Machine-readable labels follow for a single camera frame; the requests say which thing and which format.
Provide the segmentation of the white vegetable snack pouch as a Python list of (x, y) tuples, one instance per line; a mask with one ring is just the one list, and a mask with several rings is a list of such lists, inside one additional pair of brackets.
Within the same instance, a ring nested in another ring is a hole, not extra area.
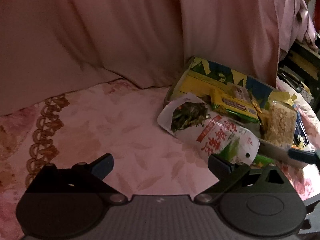
[(218, 154), (233, 164), (250, 165), (259, 150), (259, 139), (249, 129), (212, 111), (208, 104), (191, 93), (168, 103), (157, 122), (202, 158)]

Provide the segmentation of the pink draped curtain sheet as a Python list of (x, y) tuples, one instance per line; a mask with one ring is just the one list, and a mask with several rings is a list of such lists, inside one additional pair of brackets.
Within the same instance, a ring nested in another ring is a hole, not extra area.
[(121, 77), (169, 86), (192, 56), (274, 86), (273, 0), (1, 0), (1, 114)]

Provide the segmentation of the yellow foil snack packet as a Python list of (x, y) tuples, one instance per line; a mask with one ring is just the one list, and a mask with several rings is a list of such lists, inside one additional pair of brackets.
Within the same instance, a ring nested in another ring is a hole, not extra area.
[(258, 115), (258, 119), (260, 122), (260, 137), (262, 139), (264, 139), (265, 134), (267, 132), (268, 129), (268, 119), (269, 119), (269, 113), (268, 111), (266, 111), (265, 109), (261, 109), (259, 102), (257, 101), (257, 99), (251, 94), (251, 103), (252, 105), (255, 107), (255, 109), (257, 110), (257, 115)]

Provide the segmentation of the floral pink bedspread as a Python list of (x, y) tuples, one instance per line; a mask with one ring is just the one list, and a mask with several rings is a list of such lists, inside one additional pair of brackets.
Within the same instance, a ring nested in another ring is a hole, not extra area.
[(157, 123), (166, 88), (138, 89), (120, 79), (56, 96), (1, 117), (1, 239), (20, 239), (15, 209), (45, 163), (69, 168), (114, 157), (108, 185), (160, 205), (216, 182), (197, 153)]

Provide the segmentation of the clear cracker bar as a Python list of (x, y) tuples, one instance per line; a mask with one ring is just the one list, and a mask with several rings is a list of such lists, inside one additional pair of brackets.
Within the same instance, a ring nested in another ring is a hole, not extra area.
[(228, 83), (227, 86), (230, 90), (231, 96), (247, 103), (251, 103), (251, 98), (249, 96), (248, 90), (245, 87), (236, 85), (234, 83)]

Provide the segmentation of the dark wooden desk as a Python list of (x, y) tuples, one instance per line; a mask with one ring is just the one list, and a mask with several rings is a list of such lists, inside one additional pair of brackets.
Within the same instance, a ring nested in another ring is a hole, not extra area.
[(314, 100), (319, 98), (319, 54), (308, 46), (295, 41), (279, 63), (279, 69), (289, 69), (311, 92)]

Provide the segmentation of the puffed rice cake pack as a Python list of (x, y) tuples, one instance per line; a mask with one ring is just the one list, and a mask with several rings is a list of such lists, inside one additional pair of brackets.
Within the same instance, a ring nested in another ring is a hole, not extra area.
[(292, 146), (297, 120), (296, 110), (280, 101), (268, 102), (268, 121), (264, 140), (282, 149)]

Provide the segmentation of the yellow green snack packet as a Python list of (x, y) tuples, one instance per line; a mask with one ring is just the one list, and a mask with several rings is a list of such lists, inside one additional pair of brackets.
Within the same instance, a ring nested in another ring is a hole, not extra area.
[(218, 88), (213, 88), (209, 95), (213, 110), (238, 118), (244, 122), (259, 123), (257, 110), (251, 103), (230, 96)]

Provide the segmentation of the shallow box with colourful lining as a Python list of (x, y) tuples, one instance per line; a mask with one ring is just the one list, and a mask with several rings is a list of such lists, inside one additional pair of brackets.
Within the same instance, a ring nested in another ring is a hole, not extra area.
[(168, 91), (158, 124), (201, 157), (236, 163), (257, 155), (298, 168), (312, 151), (296, 95), (218, 63), (192, 57)]

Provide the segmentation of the pink hanging clothes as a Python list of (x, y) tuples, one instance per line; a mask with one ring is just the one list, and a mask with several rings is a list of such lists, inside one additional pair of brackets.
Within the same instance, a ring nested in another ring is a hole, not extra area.
[(279, 46), (289, 52), (295, 41), (317, 52), (317, 33), (304, 0), (273, 0), (278, 19)]

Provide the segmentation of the dark blue powder sachet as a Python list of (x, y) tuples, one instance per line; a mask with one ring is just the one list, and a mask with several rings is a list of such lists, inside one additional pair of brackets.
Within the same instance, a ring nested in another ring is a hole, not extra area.
[(310, 144), (310, 141), (308, 139), (306, 130), (304, 128), (301, 114), (298, 111), (298, 107), (294, 104), (293, 108), (297, 112), (297, 119), (296, 119), (296, 125), (295, 125), (295, 134), (293, 137), (293, 144), (296, 148), (304, 151), (312, 151), (312, 146)]

